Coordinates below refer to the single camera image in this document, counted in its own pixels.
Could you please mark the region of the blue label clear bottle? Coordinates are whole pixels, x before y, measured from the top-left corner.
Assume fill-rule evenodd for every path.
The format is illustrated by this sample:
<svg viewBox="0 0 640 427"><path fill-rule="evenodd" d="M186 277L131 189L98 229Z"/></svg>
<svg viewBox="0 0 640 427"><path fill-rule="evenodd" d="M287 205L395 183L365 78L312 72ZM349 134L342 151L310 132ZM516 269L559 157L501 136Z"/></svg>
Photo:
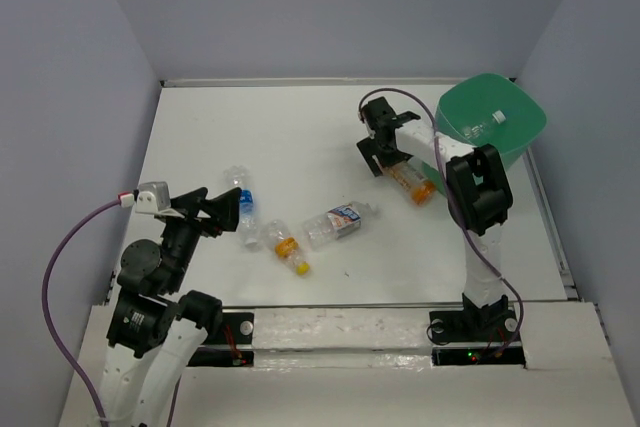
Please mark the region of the blue label clear bottle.
<svg viewBox="0 0 640 427"><path fill-rule="evenodd" d="M224 172L224 176L232 188L241 190L237 233L245 248L255 250L259 245L259 225L249 171L243 166L232 166Z"/></svg>

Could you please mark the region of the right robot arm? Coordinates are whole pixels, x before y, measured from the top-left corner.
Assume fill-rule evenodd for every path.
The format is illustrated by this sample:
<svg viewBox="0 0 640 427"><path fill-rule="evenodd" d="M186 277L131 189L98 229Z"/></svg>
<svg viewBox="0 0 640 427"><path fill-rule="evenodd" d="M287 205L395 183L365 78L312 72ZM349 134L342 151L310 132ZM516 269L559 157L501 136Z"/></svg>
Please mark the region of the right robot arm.
<svg viewBox="0 0 640 427"><path fill-rule="evenodd" d="M431 112L395 112L385 92L376 89L359 102L367 129L360 153L376 176L411 159L435 169L464 238L462 306L431 312L427 334L436 346L498 341L496 333L515 317L499 266L502 227L513 205L500 154L492 145L474 147L440 132Z"/></svg>

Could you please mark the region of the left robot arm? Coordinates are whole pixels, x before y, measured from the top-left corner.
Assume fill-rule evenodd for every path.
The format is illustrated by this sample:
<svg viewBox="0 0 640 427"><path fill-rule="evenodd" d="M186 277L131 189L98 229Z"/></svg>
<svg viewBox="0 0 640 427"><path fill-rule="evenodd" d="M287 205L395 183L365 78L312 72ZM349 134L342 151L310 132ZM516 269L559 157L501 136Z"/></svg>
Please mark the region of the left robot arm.
<svg viewBox="0 0 640 427"><path fill-rule="evenodd" d="M157 425L193 354L220 333L219 299L198 291L169 298L181 287L199 240L238 227L241 189L207 194L200 187L172 197L167 183L157 181L118 197L121 207L150 215L164 228L159 240L139 239L121 255L98 391L103 425Z"/></svg>

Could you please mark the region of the clear crushed bottle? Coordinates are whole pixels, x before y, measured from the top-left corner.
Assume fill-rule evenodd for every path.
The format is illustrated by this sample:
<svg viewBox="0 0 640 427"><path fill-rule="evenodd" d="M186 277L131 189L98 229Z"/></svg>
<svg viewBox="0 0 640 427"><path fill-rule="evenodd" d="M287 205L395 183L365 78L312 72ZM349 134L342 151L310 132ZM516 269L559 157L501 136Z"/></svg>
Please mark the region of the clear crushed bottle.
<svg viewBox="0 0 640 427"><path fill-rule="evenodd" d="M463 127L462 135L470 144L484 145L490 142L495 132L506 121L506 115L501 110L497 110L479 123Z"/></svg>

